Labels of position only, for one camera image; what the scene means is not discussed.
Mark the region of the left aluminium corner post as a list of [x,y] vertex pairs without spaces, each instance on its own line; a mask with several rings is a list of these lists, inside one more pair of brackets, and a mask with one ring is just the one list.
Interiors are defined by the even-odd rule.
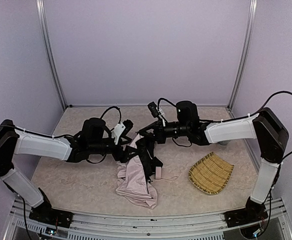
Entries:
[[55,59],[53,56],[53,50],[52,50],[52,45],[50,41],[50,36],[49,36],[49,29],[48,29],[48,23],[47,23],[47,18],[46,18],[46,11],[45,11],[45,1],[44,0],[36,0],[36,8],[37,8],[37,14],[38,14],[38,19],[39,19],[39,25],[41,28],[41,34],[43,37],[43,43],[44,43],[44,48],[47,56],[47,61],[48,65],[50,68],[53,84],[58,96],[59,103],[65,111],[68,107],[67,101],[62,89],[62,85],[58,76],[58,71],[55,63]]

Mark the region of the white and blue cup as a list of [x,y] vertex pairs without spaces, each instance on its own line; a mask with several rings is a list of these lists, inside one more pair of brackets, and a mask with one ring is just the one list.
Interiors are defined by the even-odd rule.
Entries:
[[230,140],[225,140],[225,141],[220,141],[218,144],[221,146],[227,146],[231,141]]

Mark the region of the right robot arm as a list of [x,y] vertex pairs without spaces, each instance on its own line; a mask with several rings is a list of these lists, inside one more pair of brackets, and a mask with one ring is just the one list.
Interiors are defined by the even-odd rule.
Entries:
[[264,107],[256,113],[228,120],[203,120],[197,105],[189,100],[174,104],[176,121],[168,122],[158,103],[148,104],[157,120],[139,130],[143,137],[164,144],[168,138],[187,137],[191,144],[208,146],[233,140],[257,140],[260,149],[260,166],[257,180],[245,207],[225,212],[229,226],[238,226],[266,219],[270,211],[265,201],[280,175],[289,133],[273,111]]

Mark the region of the woven bamboo tray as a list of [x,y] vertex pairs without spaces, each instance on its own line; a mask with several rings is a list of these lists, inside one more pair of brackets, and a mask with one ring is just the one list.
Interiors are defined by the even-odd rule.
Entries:
[[213,151],[198,160],[188,171],[189,181],[208,195],[219,194],[228,184],[234,165]]

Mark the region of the aluminium corner post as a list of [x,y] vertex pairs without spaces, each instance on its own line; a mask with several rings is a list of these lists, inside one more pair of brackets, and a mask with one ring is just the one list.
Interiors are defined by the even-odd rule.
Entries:
[[239,64],[235,76],[235,82],[231,91],[230,99],[227,105],[227,108],[230,112],[233,111],[236,99],[239,94],[240,86],[243,79],[243,74],[247,62],[247,58],[249,55],[249,48],[251,43],[251,38],[254,30],[254,23],[255,23],[255,17],[256,17],[256,11],[257,11],[257,0],[251,0],[249,5],[249,11],[248,11],[248,18],[247,18],[247,24],[244,34],[244,40],[243,40],[243,46],[241,50],[241,55],[239,58]]
[[53,84],[58,96],[59,103],[65,111],[68,107],[67,101],[62,89],[62,85],[58,76],[58,71],[55,63],[55,59],[53,56],[53,50],[52,50],[52,45],[50,41],[50,36],[49,36],[49,29],[48,29],[48,23],[47,23],[47,18],[46,18],[46,11],[45,11],[45,1],[44,0],[36,0],[36,8],[37,8],[37,14],[38,14],[38,19],[39,19],[39,25],[41,28],[41,34],[43,37],[43,43],[44,43],[44,48],[47,56],[47,61],[48,65],[50,68]]

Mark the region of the right aluminium corner post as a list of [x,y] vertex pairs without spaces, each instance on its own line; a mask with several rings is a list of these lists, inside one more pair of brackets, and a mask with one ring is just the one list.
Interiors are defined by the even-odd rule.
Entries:
[[254,23],[255,23],[255,17],[256,17],[256,11],[257,11],[257,0],[251,0],[249,5],[249,11],[248,11],[248,18],[247,18],[247,24],[244,34],[244,40],[243,40],[243,46],[241,50],[241,55],[239,58],[239,64],[235,76],[235,82],[231,91],[230,99],[227,105],[227,108],[230,112],[233,111],[236,99],[239,94],[240,86],[243,79],[243,74],[247,62],[247,58],[249,55],[249,48],[251,43],[251,38],[254,30]]

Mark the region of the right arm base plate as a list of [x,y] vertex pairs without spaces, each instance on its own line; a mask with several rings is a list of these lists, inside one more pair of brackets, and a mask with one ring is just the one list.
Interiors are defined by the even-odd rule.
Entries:
[[225,212],[224,217],[227,227],[232,228],[258,222],[262,219],[267,219],[269,216],[266,210],[262,210],[261,212],[256,213],[254,210],[241,208]]

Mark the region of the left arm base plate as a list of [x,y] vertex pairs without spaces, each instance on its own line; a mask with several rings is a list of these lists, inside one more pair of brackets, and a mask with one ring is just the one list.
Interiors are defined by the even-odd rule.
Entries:
[[29,218],[55,227],[70,228],[74,214],[70,211],[59,209],[38,210],[32,209]]

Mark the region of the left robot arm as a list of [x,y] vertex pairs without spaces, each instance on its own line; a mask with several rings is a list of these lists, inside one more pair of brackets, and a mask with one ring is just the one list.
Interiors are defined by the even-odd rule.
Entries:
[[0,179],[31,206],[30,219],[69,224],[73,214],[54,209],[44,191],[35,187],[13,164],[13,157],[31,155],[74,164],[88,161],[91,155],[101,155],[103,159],[112,155],[115,161],[120,161],[124,145],[131,141],[127,133],[133,125],[127,119],[109,129],[103,119],[92,117],[84,121],[81,131],[75,135],[53,136],[22,129],[6,119],[0,124]]

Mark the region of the pink and black folding umbrella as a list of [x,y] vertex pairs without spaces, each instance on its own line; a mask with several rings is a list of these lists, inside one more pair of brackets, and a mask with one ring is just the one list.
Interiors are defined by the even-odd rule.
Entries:
[[137,134],[125,147],[124,158],[117,163],[116,194],[132,204],[154,209],[158,192],[152,186],[151,176],[162,179],[163,162],[154,155],[155,141]]

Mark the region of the aluminium front rail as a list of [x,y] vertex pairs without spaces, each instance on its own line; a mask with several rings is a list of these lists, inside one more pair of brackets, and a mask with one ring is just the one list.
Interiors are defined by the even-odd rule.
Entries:
[[244,229],[260,225],[261,240],[292,240],[292,223],[281,198],[265,202],[270,218],[230,227],[230,208],[185,214],[103,214],[72,210],[69,227],[28,217],[31,208],[17,198],[4,224],[1,240],[242,240]]

